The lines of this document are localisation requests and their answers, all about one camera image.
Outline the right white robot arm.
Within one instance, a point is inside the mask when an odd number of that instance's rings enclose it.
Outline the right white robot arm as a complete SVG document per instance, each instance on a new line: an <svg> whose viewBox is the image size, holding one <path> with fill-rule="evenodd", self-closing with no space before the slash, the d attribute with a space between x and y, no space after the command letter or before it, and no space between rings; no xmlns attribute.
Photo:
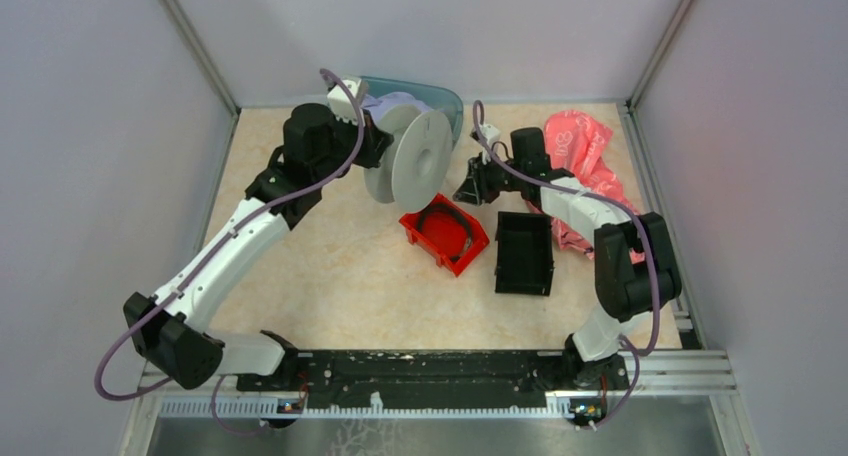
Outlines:
<svg viewBox="0 0 848 456"><path fill-rule="evenodd" d="M517 192L540 214L566 223L586 240L594 255L597 304L566 341L563 374L576 388L590 387L622 346L622 336L643 317L652 319L650 340L640 355L656 346L660 310L682 292L682 278L665 219L638 214L623 203L582 184L556 168L538 127L511 133L512 156L495 150L496 130L484 125L471 133L482 150L469 159L467 175L453 195L457 202L481 206L503 192Z"/></svg>

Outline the grey plastic cable spool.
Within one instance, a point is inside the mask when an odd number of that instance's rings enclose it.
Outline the grey plastic cable spool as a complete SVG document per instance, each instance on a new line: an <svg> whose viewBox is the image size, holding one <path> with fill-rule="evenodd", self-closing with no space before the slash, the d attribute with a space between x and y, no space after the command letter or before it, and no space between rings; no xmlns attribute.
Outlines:
<svg viewBox="0 0 848 456"><path fill-rule="evenodd" d="M364 171L369 195L405 213L423 210L440 191L450 166L453 131L445 114L412 104L391 108L376 127L393 142L380 166Z"/></svg>

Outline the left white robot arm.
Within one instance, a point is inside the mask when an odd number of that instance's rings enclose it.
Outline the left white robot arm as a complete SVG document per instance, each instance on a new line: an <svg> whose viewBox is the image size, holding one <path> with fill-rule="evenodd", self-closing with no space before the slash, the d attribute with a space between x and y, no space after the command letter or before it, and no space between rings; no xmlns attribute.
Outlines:
<svg viewBox="0 0 848 456"><path fill-rule="evenodd" d="M321 189L353 165L377 168L394 142L370 114L345 121L329 107L295 107L283 124L283 143L245 190L233 215L195 258L151 296L124 304L136 351L167 381L196 389L217 376L261 376L277 390L300 375L294 346L263 330L209 330L223 301L253 264L292 232L322 199Z"/></svg>

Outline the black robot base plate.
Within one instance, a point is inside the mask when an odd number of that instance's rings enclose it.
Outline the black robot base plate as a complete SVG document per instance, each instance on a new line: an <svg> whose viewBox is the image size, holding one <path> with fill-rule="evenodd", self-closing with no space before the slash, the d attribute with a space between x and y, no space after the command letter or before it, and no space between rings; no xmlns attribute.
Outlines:
<svg viewBox="0 0 848 456"><path fill-rule="evenodd" d="M579 363L560 350L302 351L268 376L237 378L244 392L304 394L309 409L365 408L374 394L389 410L535 409L549 392L629 384L622 356Z"/></svg>

